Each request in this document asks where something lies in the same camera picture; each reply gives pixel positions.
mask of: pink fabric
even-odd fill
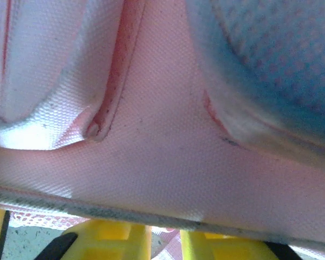
[[[179,231],[164,237],[168,244],[152,259],[153,260],[183,260]]]
[[[122,218],[138,212],[167,226],[189,220],[258,239],[325,243],[325,171],[241,148],[220,131],[204,107],[209,79],[198,65],[184,1],[127,0],[123,8],[100,0],[12,3],[22,6],[0,2],[0,33],[8,10],[24,33],[12,29],[7,48],[0,36],[0,115],[15,121],[42,105],[27,117],[32,124],[0,122],[2,146],[21,149],[0,148],[3,207],[87,217],[114,208]],[[53,16],[30,16],[39,8]],[[74,32],[54,45],[57,52],[38,37],[46,40],[50,27],[58,37],[64,27]],[[11,74],[3,74],[3,61]],[[16,80],[24,91],[14,95]],[[49,94],[57,110],[48,106]],[[45,122],[54,127],[33,131]],[[92,123],[96,140],[104,139],[78,142]]]

